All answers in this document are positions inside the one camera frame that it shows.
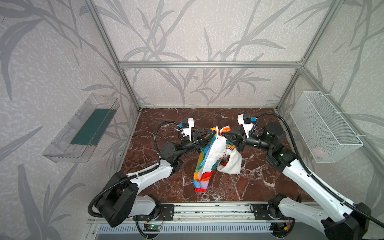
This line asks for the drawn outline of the rainbow striped child jacket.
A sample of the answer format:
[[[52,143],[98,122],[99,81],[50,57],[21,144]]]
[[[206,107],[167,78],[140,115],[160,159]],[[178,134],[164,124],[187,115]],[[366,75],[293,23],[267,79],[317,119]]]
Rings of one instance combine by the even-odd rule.
[[[209,180],[215,171],[237,175],[241,172],[242,156],[229,139],[223,133],[229,133],[231,128],[226,126],[219,130],[215,127],[216,134],[209,144],[202,149],[194,172],[193,185],[195,192],[205,193]]]

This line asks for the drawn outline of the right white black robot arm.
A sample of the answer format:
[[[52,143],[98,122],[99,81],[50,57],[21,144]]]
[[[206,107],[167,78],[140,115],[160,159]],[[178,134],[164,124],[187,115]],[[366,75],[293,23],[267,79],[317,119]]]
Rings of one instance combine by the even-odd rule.
[[[359,211],[370,213],[365,204],[354,204],[317,178],[299,161],[299,156],[284,147],[286,132],[278,123],[268,123],[260,136],[247,137],[244,130],[225,130],[222,134],[239,150],[254,147],[267,151],[267,162],[293,180],[320,206],[315,209],[277,195],[270,204],[283,216],[293,218],[322,232],[329,240],[361,240],[368,231],[369,220]]]

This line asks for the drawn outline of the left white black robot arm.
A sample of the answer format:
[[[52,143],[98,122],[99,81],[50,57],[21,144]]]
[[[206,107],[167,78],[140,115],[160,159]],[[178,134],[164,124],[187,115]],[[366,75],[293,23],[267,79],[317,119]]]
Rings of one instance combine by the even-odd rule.
[[[141,197],[139,194],[156,182],[177,173],[183,164],[180,158],[191,151],[201,152],[216,134],[214,128],[193,131],[180,144],[165,143],[154,165],[130,174],[115,173],[89,203],[88,214],[105,219],[112,228],[130,217],[158,217],[161,203],[153,196]]]

